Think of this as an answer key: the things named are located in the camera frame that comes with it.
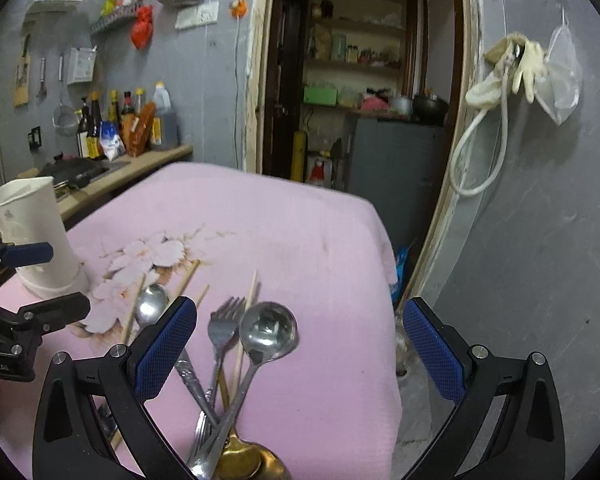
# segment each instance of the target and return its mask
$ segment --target gray wall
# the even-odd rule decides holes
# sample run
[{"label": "gray wall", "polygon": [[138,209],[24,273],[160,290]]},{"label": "gray wall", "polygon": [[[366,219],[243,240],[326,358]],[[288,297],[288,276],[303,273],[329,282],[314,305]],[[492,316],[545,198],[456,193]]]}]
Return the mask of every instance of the gray wall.
[{"label": "gray wall", "polygon": [[[31,0],[9,0],[0,13],[0,143],[5,158],[7,179],[33,166],[41,167],[46,160],[53,160],[59,152],[77,154],[74,139],[65,139],[53,131],[51,118],[59,103],[58,59],[59,47],[91,46],[88,35],[89,23],[100,12],[103,0],[85,0],[75,12],[37,14],[31,43],[32,62],[29,104],[13,107],[13,86],[18,56],[20,55],[20,30],[26,10]],[[40,58],[46,56],[46,86],[48,97],[39,101],[36,98],[39,87]],[[64,91],[64,101],[76,107],[80,96],[86,95],[86,88],[71,87]],[[27,133],[40,126],[43,133],[43,147],[32,155],[27,143]]]},{"label": "gray wall", "polygon": [[[219,0],[218,24],[174,29],[177,11],[163,7],[155,0],[154,38],[151,45],[137,51],[129,38],[129,30],[119,30],[107,38],[104,62],[107,89],[144,87],[148,96],[155,83],[164,81],[176,107],[181,140],[192,144],[193,158],[236,167],[234,152],[234,111],[236,100],[235,41],[237,23],[229,14],[234,0]],[[251,0],[246,0],[251,7]],[[240,24],[238,42],[238,161],[242,166],[244,86],[246,44],[249,34],[247,14]]]},{"label": "gray wall", "polygon": [[[57,82],[59,48],[91,46],[88,30],[102,8],[104,0],[86,0],[77,11],[68,14],[46,13],[36,18],[30,53],[32,83],[30,101],[23,107],[13,107],[13,84],[20,49],[20,29],[30,0],[10,0],[0,13],[0,141],[4,152],[7,179],[34,166],[42,167],[59,152],[77,155],[75,139],[59,137],[53,131],[51,117],[58,106]],[[234,154],[234,110],[236,100],[235,40],[236,21],[228,12],[233,0],[219,0],[217,25],[176,32],[177,12],[167,9],[155,0],[154,39],[150,46],[137,51],[129,38],[130,25],[110,35],[96,36],[93,44],[100,49],[104,78],[94,87],[107,92],[104,105],[109,102],[108,91],[144,87],[149,98],[155,83],[163,80],[171,93],[178,112],[182,142],[194,147],[194,160],[236,166]],[[243,122],[246,44],[249,18],[240,26],[238,42],[238,125]],[[40,57],[47,57],[48,97],[36,98]],[[88,95],[92,85],[78,85],[64,90],[64,101],[75,108],[80,97]],[[41,126],[43,147],[32,154],[27,133]],[[242,163],[240,143],[243,128],[238,126],[237,151]]]},{"label": "gray wall", "polygon": [[545,47],[560,6],[584,70],[580,105],[557,127],[512,100],[502,174],[434,308],[470,344],[547,355],[570,478],[600,442],[600,17],[588,0],[504,0],[507,30]]}]

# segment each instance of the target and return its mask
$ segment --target white plastic cup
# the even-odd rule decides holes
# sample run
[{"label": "white plastic cup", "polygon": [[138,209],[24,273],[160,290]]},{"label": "white plastic cup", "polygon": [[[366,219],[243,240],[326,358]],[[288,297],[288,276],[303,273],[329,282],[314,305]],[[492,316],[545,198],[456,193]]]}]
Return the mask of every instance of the white plastic cup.
[{"label": "white plastic cup", "polygon": [[69,245],[58,211],[53,177],[23,178],[0,186],[0,234],[4,243],[48,242],[54,248],[49,263],[16,270],[25,287],[39,298],[88,291],[89,280]]}]

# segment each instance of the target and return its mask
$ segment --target gray cabinet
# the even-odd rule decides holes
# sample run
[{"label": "gray cabinet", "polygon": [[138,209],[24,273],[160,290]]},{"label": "gray cabinet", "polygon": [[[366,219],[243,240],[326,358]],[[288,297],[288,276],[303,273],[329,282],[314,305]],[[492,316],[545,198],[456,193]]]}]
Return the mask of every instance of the gray cabinet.
[{"label": "gray cabinet", "polygon": [[378,212],[394,251],[422,235],[436,173],[446,158],[444,129],[358,119],[350,143],[346,191]]}]

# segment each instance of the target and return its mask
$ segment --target metal fork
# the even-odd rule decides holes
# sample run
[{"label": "metal fork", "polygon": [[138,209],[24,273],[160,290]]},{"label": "metal fork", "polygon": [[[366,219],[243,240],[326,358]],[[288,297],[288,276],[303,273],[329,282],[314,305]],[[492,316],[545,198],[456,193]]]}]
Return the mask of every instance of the metal fork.
[{"label": "metal fork", "polygon": [[[216,405],[216,395],[218,394],[218,375],[222,367],[222,361],[227,351],[236,343],[238,326],[244,313],[246,300],[244,298],[229,298],[222,306],[211,314],[209,320],[208,335],[211,343],[214,346],[216,354],[216,362],[214,365],[213,375],[211,376],[211,387],[206,392],[209,405],[214,408]],[[205,443],[205,440],[211,433],[211,424],[205,413],[200,413],[200,418],[196,425],[196,435],[191,447],[189,462],[193,466],[194,460],[200,447]]]}]

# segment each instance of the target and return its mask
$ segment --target white hose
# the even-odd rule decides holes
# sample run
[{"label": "white hose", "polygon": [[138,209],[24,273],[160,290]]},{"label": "white hose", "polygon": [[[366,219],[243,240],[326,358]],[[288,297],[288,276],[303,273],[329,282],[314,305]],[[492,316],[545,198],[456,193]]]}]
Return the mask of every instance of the white hose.
[{"label": "white hose", "polygon": [[491,174],[487,177],[487,180],[480,184],[480,186],[474,187],[473,189],[466,189],[464,187],[460,187],[460,184],[458,184],[458,180],[456,179],[456,166],[458,165],[460,152],[462,151],[464,145],[469,141],[471,136],[475,133],[475,129],[484,119],[485,115],[487,114],[487,110],[481,110],[471,124],[469,124],[469,127],[464,134],[462,134],[462,137],[460,137],[460,141],[458,141],[458,145],[455,147],[451,155],[451,164],[449,165],[449,180],[451,181],[451,187],[453,187],[455,192],[460,196],[476,196],[477,194],[482,193],[491,184],[493,184],[493,181],[496,180],[500,170],[502,169],[504,155],[507,152],[507,136],[509,135],[509,109],[507,107],[509,70],[510,67],[506,66],[504,69],[504,74],[502,75],[502,97],[500,102],[500,111],[502,114],[502,138],[500,139],[500,153],[498,154],[496,166],[493,168],[493,171],[491,171]]}]

